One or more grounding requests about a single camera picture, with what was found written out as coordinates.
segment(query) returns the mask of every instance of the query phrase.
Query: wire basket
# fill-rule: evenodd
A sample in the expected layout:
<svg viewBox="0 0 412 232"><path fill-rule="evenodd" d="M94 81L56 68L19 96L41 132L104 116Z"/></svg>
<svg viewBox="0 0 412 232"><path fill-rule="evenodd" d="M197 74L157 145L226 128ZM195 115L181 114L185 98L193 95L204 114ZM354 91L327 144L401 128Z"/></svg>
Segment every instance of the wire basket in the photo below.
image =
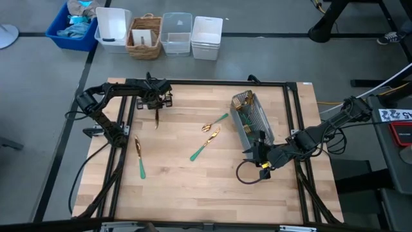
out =
<svg viewBox="0 0 412 232"><path fill-rule="evenodd" d="M233 96L230 114L238 129L243 149L247 150L252 146L253 142L259 138L259 131L265 132L265 144L273 145L275 137L270 129L262 105L256 94L252 93L252 90ZM252 153L248 153L246 156L251 159Z"/></svg>

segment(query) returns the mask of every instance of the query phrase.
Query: gray floor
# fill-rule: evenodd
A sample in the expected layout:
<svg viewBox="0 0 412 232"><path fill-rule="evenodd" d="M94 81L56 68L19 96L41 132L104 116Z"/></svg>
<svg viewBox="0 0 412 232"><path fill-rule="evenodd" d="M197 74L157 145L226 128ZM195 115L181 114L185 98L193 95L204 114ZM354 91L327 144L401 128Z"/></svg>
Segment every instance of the gray floor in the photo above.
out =
<svg viewBox="0 0 412 232"><path fill-rule="evenodd" d="M0 23L12 23L21 32L44 32L63 2L4 1ZM385 3L396 24L402 24L406 15L400 3ZM131 10L134 16L190 12L221 17L225 19L224 32L305 33L321 18L310 1L302 0L112 0L111 7ZM16 12L29 18L16 17ZM341 33L389 30L380 8L371 4L350 4L337 22ZM0 50L0 135L25 145L22 151L0 148L0 209L7 212L0 214L0 224L32 219L63 115L70 108L87 55L61 50L45 37L21 37ZM350 79L386 79L406 64L399 45L379 46L374 39L333 39L317 44L309 39L224 37L216 62L164 54L155 61L137 61L127 54L108 54L99 45L86 87L108 77L144 77L147 71L170 79L245 80L254 74L263 81L312 82L319 101L341 101L366 90L351 88ZM70 217L68 193L89 145L81 130L92 124L89 119L74 124L45 220ZM373 169L385 168L373 128L352 128L348 137L347 152L334 158L370 160ZM349 214L345 219L361 220Z"/></svg>

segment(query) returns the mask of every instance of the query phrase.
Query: wicker basket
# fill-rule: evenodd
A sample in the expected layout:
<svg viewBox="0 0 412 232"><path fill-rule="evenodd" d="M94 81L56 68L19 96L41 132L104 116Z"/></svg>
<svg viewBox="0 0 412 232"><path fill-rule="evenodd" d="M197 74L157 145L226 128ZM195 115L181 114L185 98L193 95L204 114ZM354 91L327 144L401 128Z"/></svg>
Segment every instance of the wicker basket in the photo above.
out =
<svg viewBox="0 0 412 232"><path fill-rule="evenodd" d="M162 17L153 17L153 14L145 14L143 17L137 17L133 19L130 24L130 29L127 33L126 50L131 57L136 59L156 59L162 44L160 43L160 25L162 24ZM146 45L134 45L132 29L150 29L157 36L156 44L153 47Z"/></svg>

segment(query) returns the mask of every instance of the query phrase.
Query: cloth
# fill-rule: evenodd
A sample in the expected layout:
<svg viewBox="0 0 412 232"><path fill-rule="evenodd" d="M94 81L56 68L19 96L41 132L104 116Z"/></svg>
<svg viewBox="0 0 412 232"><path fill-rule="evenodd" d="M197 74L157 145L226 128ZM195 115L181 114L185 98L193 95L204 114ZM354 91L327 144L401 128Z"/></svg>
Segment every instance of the cloth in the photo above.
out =
<svg viewBox="0 0 412 232"><path fill-rule="evenodd" d="M71 38L81 38L84 36L89 26L89 23L76 23L64 30L58 30L57 35Z"/></svg>
<svg viewBox="0 0 412 232"><path fill-rule="evenodd" d="M67 8L71 15L87 16L90 19L96 17L96 7L100 5L96 1L69 0Z"/></svg>
<svg viewBox="0 0 412 232"><path fill-rule="evenodd" d="M403 36L412 34L412 21L406 21L401 27L399 33Z"/></svg>
<svg viewBox="0 0 412 232"><path fill-rule="evenodd" d="M69 24L76 24L76 23L88 23L89 18L87 16L71 16L69 15L68 18L70 19Z"/></svg>

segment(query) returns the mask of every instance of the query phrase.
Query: red device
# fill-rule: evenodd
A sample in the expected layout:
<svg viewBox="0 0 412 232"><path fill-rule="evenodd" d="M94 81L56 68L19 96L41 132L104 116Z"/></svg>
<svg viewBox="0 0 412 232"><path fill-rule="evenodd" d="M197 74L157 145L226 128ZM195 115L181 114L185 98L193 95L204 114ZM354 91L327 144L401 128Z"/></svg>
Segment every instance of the red device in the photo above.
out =
<svg viewBox="0 0 412 232"><path fill-rule="evenodd" d="M391 122L389 127L399 146L412 145L412 122Z"/></svg>

